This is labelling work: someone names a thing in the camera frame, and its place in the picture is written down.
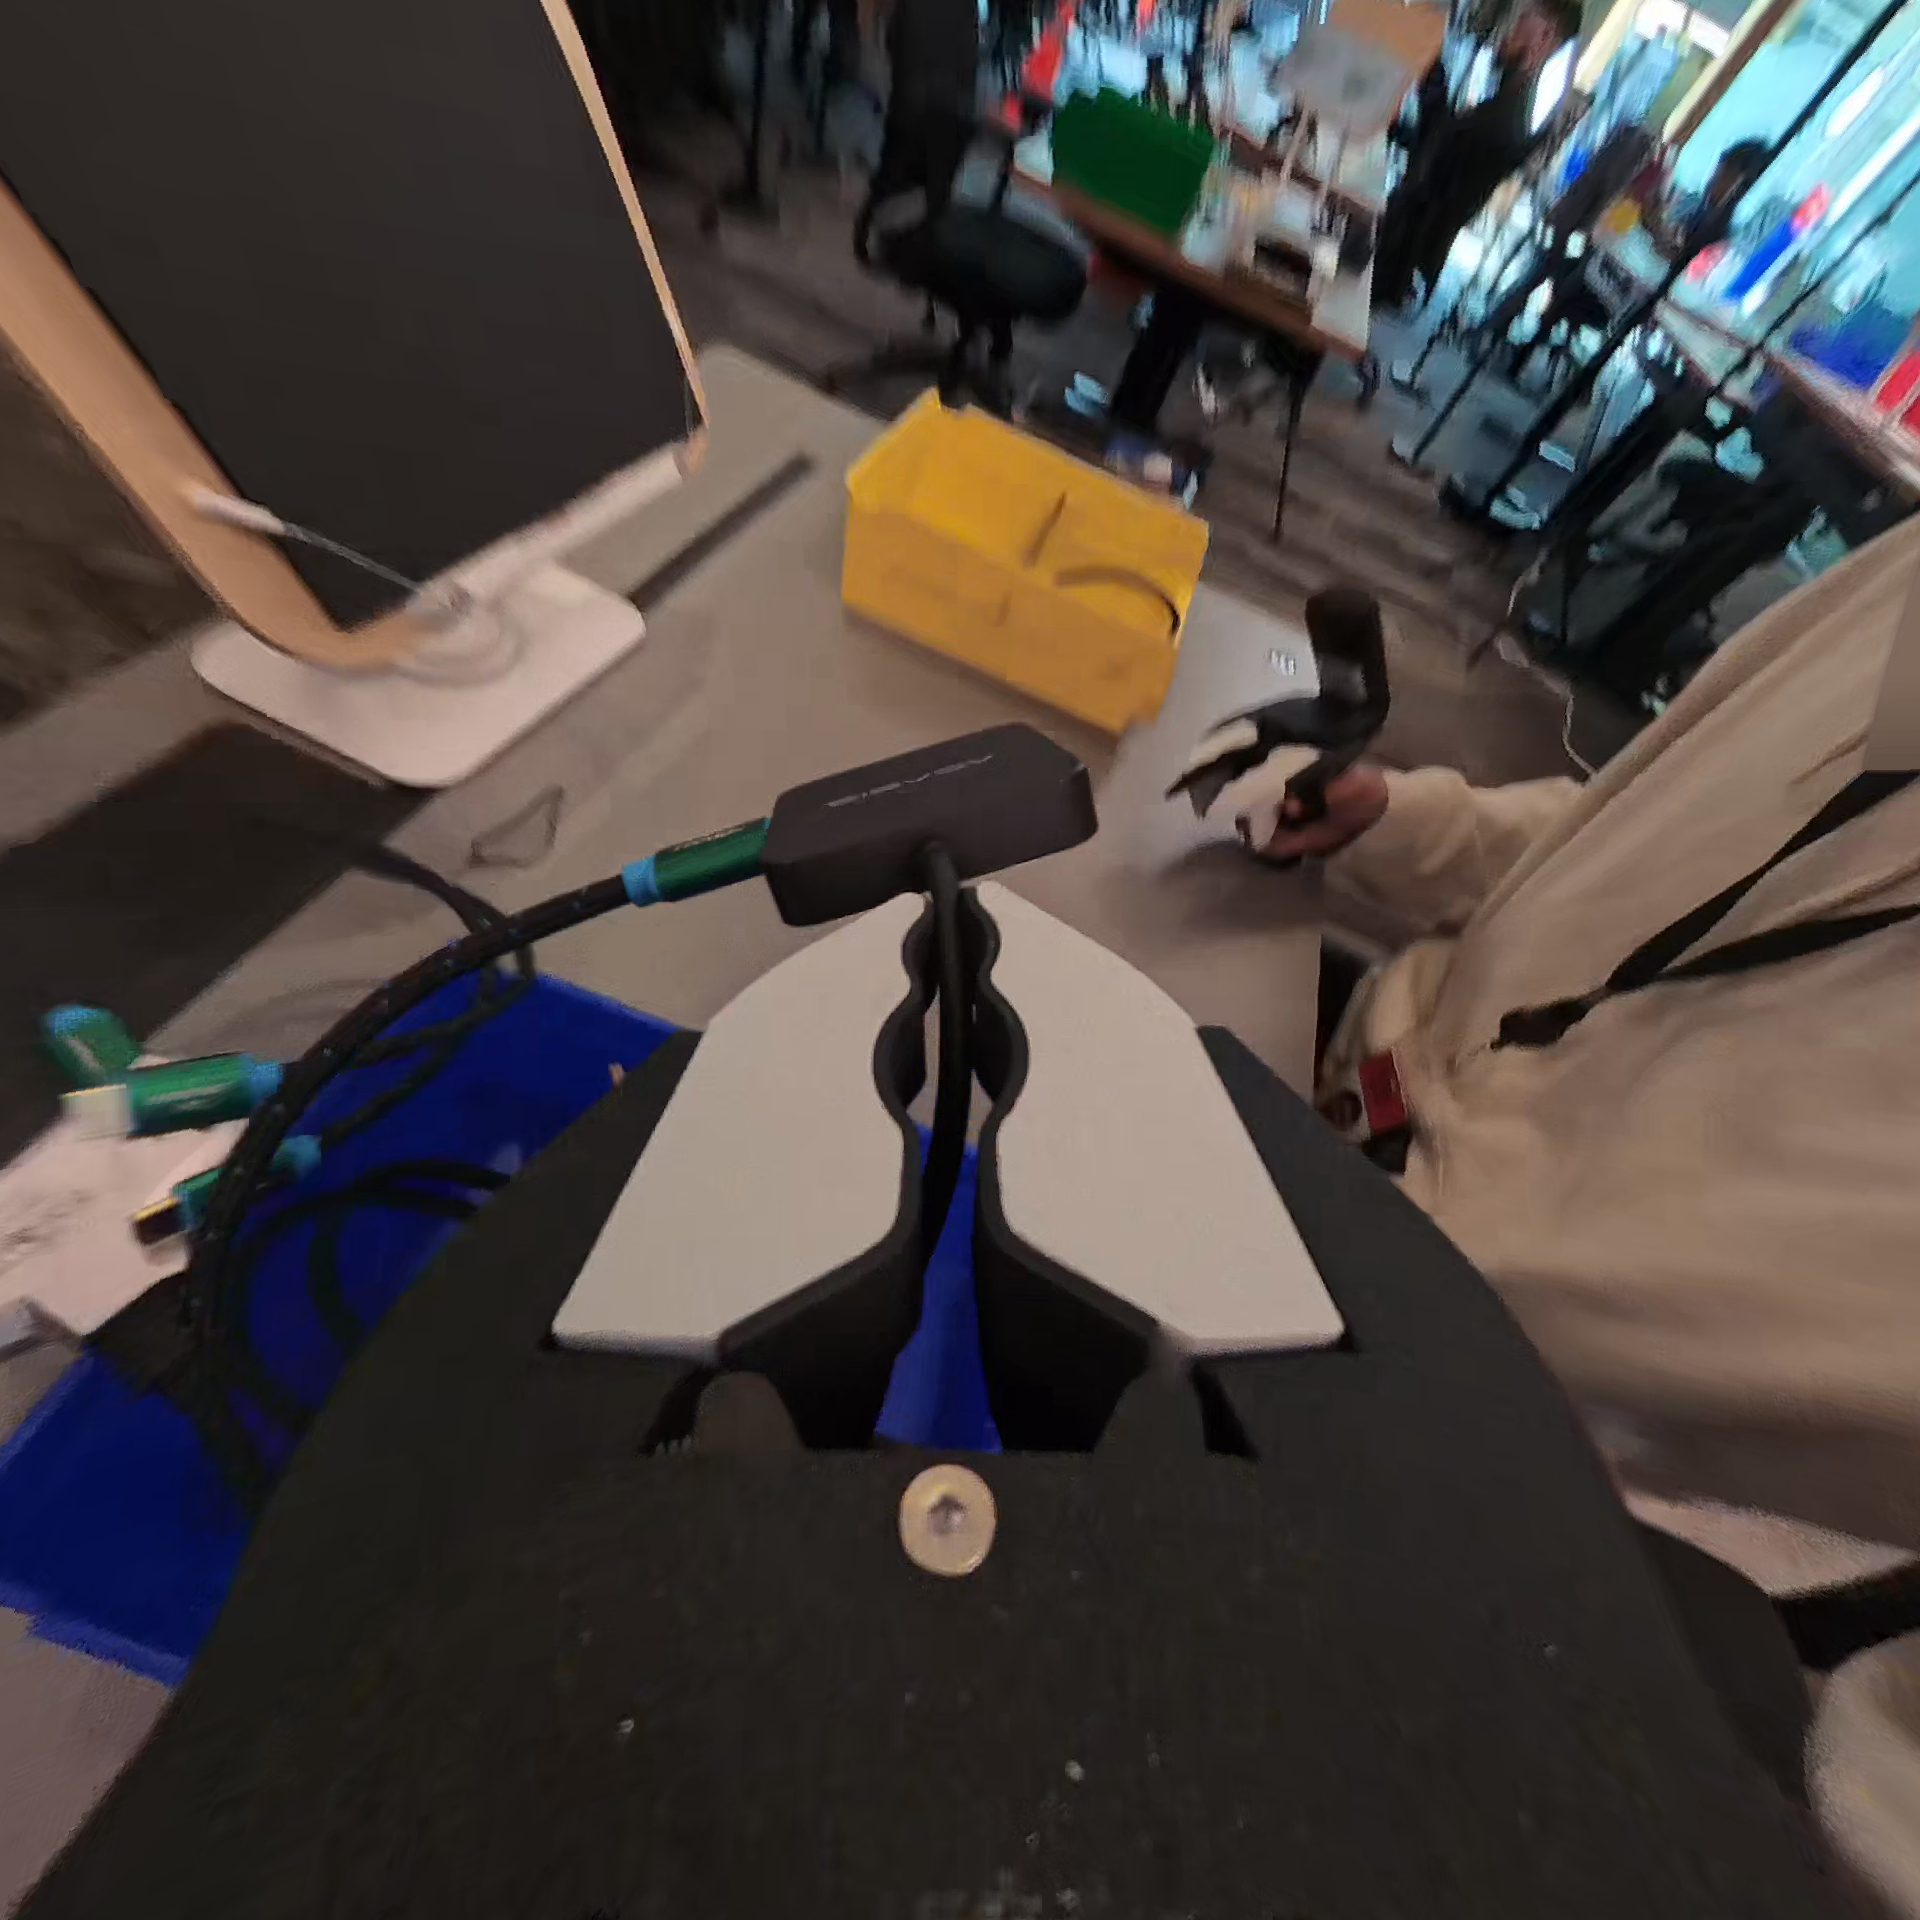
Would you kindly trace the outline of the background office table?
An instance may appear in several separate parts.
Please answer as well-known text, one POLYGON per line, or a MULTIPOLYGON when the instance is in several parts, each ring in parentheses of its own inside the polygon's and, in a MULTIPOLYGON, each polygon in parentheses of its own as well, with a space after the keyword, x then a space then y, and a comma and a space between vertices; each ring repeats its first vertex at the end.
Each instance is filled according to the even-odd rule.
POLYGON ((1370 364, 1372 262, 1336 264, 1323 291, 1308 303, 1288 299, 1273 279, 1258 275, 1256 253, 1261 239, 1292 243, 1306 237, 1308 227, 1308 193, 1281 184, 1275 176, 1237 173, 1234 182, 1250 184, 1256 201, 1275 201, 1277 214, 1268 217, 1256 208, 1249 222, 1224 214, 1209 223, 1192 214, 1177 233, 1155 230, 1063 181, 1055 160, 1040 155, 1036 137, 1015 144, 1007 177, 1050 203, 1101 260, 1141 281, 1148 293, 1148 317, 1106 398, 1106 419, 1119 430, 1139 437, 1160 430, 1175 376, 1209 328, 1234 328, 1281 350, 1285 400, 1271 540, 1283 540, 1308 392, 1333 359, 1354 371, 1370 364))

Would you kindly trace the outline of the wooden board with dark panel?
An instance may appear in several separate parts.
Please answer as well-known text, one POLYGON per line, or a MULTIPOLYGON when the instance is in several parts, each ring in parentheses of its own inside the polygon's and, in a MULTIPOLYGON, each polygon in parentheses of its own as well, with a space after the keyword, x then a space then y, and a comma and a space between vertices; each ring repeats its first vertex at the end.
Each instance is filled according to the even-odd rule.
POLYGON ((2 7, 4 348, 228 622, 475 686, 704 445, 571 4, 2 7))

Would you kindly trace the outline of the person's beige hoodie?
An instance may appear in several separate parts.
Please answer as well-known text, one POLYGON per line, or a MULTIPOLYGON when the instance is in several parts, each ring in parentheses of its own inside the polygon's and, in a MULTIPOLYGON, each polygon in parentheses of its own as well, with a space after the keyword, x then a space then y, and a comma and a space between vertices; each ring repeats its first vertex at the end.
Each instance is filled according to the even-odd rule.
POLYGON ((1341 1016, 1395 1048, 1404 1193, 1635 1488, 1919 1544, 1919 799, 1867 767, 1907 519, 1724 641, 1580 824, 1341 1016), (1815 829, 1799 846, 1795 836, 1815 829))

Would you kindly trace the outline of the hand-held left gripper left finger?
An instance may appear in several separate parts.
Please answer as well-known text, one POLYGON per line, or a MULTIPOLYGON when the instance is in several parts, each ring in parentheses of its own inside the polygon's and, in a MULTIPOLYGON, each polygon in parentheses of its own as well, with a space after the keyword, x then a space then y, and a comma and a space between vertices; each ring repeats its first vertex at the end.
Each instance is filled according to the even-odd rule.
POLYGON ((698 1038, 552 1324, 559 1349, 765 1379, 810 1448, 864 1448, 921 1321, 937 913, 900 896, 698 1038))

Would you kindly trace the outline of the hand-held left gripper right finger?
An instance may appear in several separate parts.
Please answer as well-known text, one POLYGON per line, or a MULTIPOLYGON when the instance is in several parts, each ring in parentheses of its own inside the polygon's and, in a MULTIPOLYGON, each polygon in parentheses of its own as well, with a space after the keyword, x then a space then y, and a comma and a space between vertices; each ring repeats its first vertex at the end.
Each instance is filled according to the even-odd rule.
POLYGON ((973 1294, 1007 1448, 1090 1448, 1141 1375, 1336 1350, 1322 1271, 1201 1025, 996 879, 969 908, 973 1294))

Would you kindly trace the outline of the black office chair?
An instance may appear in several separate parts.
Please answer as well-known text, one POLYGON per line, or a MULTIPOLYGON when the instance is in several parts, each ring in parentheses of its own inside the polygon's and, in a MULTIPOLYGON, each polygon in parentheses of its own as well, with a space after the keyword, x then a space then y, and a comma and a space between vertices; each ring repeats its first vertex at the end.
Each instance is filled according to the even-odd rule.
POLYGON ((921 299, 921 331, 837 364, 824 376, 829 391, 928 375, 945 403, 1008 419, 1017 331, 1057 328, 1084 302, 1084 253, 1008 205, 1008 166, 988 199, 957 192, 973 142, 964 111, 887 113, 850 239, 864 271, 921 299))

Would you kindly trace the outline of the yellow storage bin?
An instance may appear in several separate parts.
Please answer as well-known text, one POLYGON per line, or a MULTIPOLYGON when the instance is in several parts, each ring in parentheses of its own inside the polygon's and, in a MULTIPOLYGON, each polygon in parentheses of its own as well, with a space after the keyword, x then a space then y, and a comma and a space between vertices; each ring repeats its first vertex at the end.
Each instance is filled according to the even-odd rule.
POLYGON ((1212 529, 936 389, 848 468, 844 604, 1097 733, 1169 696, 1212 529))

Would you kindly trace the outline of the blue storage bin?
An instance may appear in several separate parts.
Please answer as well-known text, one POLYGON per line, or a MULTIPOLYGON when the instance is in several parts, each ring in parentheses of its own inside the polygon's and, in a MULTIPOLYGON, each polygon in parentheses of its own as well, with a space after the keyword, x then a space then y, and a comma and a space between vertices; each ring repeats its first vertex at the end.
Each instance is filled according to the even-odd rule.
MULTIPOLYGON (((680 1030, 541 976, 482 1021, 395 1111, 255 1215, 267 1247, 248 1271, 252 1352, 316 1409, 352 1350, 490 1191, 427 1161, 507 1177, 544 1151, 680 1030)), ((977 1336, 964 1156, 925 1275, 917 1333, 881 1409, 881 1435, 999 1448, 977 1336)), ((2 1453, 4 1604, 41 1639, 173 1685, 219 1613, 249 1516, 149 1359, 84 1350, 2 1453)))

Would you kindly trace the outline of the person's right hand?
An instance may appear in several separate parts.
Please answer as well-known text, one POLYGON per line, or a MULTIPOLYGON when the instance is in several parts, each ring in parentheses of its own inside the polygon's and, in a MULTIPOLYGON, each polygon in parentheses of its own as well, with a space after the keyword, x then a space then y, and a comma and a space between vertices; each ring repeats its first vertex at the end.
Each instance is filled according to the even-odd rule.
POLYGON ((1381 824, 1387 801, 1385 769, 1372 760, 1336 774, 1317 796, 1288 790, 1265 855, 1281 864, 1333 856, 1381 824))

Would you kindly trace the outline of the black video switch box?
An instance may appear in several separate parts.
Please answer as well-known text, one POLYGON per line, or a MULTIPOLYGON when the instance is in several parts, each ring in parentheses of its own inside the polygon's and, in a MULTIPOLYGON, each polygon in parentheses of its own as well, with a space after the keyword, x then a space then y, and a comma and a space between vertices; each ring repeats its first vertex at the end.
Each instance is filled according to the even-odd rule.
POLYGON ((972 1108, 964 881, 1081 847, 1096 833, 1090 769, 1029 724, 988 726, 795 787, 765 824, 760 876, 792 927, 845 921, 900 896, 930 903, 940 1046, 921 1173, 921 1275, 954 1204, 972 1108))

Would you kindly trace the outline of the stack of green bins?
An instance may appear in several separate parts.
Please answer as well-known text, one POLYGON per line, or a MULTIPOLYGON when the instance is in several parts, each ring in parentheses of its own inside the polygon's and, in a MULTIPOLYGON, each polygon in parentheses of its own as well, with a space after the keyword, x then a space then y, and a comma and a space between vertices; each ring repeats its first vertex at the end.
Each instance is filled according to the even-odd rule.
POLYGON ((1160 237, 1189 227, 1217 165, 1205 124, 1113 87, 1075 91, 1047 128, 1050 177, 1160 237))

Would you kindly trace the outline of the black braided cable green plugs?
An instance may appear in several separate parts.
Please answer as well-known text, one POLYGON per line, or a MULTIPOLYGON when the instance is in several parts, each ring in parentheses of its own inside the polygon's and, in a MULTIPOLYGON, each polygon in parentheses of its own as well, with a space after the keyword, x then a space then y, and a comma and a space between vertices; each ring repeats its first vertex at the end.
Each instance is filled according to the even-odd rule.
POLYGON ((244 1051, 131 1067, 124 1078, 63 1095, 67 1124, 90 1137, 154 1137, 249 1120, 285 1067, 244 1051))
POLYGON ((343 1071, 368 1065, 368 1055, 387 1045, 394 1023, 418 1004, 469 976, 495 971, 504 959, 524 968, 541 941, 619 908, 681 903, 756 879, 768 829, 768 820, 741 822, 661 847, 608 879, 552 896, 511 917, 488 905, 477 919, 465 917, 466 935, 459 941, 380 982, 280 1070, 272 1089, 255 1104, 228 1161, 216 1173, 199 1223, 186 1235, 179 1304, 186 1350, 162 1375, 168 1397, 187 1415, 242 1507, 264 1504, 269 1461, 248 1420, 234 1409, 232 1374, 248 1347, 249 1312, 234 1304, 228 1267, 234 1245, 297 1121, 343 1071))

